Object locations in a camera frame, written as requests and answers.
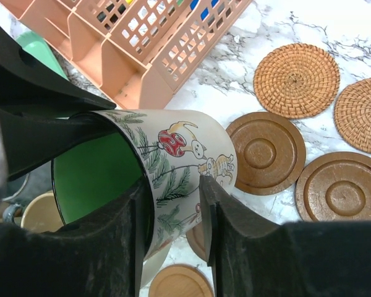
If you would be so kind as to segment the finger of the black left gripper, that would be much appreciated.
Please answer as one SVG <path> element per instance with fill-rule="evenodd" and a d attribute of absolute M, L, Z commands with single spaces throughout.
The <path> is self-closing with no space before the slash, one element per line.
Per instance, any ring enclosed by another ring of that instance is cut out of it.
<path fill-rule="evenodd" d="M 82 90 L 39 62 L 0 27 L 0 108 L 62 118 L 116 104 Z"/>
<path fill-rule="evenodd" d="M 15 180 L 79 144 L 114 133 L 98 112 L 116 110 L 73 106 L 12 111 L 0 107 L 5 180 Z"/>

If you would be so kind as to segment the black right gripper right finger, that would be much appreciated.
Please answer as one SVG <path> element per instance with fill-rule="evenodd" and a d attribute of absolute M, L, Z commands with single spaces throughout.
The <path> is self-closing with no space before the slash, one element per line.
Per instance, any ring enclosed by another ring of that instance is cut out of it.
<path fill-rule="evenodd" d="M 275 224 L 200 177 L 216 296 L 371 296 L 371 221 Z"/>

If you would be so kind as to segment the green mug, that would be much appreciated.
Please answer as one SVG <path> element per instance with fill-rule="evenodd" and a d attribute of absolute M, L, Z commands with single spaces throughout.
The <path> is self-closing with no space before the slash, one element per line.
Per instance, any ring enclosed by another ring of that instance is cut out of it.
<path fill-rule="evenodd" d="M 106 110 L 77 120 L 101 124 L 105 134 L 56 157 L 53 191 L 64 223 L 72 223 L 146 182 L 146 255 L 162 250 L 202 220 L 201 176 L 226 191 L 237 178 L 237 157 L 225 129 L 192 110 Z"/>

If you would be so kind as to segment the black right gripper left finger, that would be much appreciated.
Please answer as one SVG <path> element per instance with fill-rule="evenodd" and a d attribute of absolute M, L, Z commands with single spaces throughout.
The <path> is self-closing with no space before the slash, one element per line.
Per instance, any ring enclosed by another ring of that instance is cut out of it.
<path fill-rule="evenodd" d="M 0 296 L 138 296 L 147 184 L 55 232 L 0 223 Z"/>

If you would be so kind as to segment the woven rattan coaster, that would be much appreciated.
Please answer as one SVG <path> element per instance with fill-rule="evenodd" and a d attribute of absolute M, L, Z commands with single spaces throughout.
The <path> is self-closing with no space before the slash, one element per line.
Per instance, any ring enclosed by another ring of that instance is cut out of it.
<path fill-rule="evenodd" d="M 371 78 L 344 88 L 335 103 L 334 121 L 350 146 L 371 153 Z"/>
<path fill-rule="evenodd" d="M 340 73 L 325 50 L 292 43 L 268 53 L 254 73 L 254 92 L 269 112 L 288 119 L 316 116 L 336 98 Z"/>

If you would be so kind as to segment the brown wooden ringed coaster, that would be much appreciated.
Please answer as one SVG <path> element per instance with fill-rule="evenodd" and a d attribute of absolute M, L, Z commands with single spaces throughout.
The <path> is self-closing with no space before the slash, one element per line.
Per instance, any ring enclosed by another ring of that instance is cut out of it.
<path fill-rule="evenodd" d="M 371 220 L 371 158 L 334 152 L 303 170 L 294 201 L 304 221 Z"/>

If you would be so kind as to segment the light orange wooden coaster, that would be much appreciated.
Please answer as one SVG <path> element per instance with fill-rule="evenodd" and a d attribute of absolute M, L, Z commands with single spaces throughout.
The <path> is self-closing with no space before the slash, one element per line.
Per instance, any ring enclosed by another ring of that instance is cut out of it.
<path fill-rule="evenodd" d="M 214 297 L 206 276 L 195 267 L 174 264 L 162 269 L 152 280 L 149 297 Z"/>

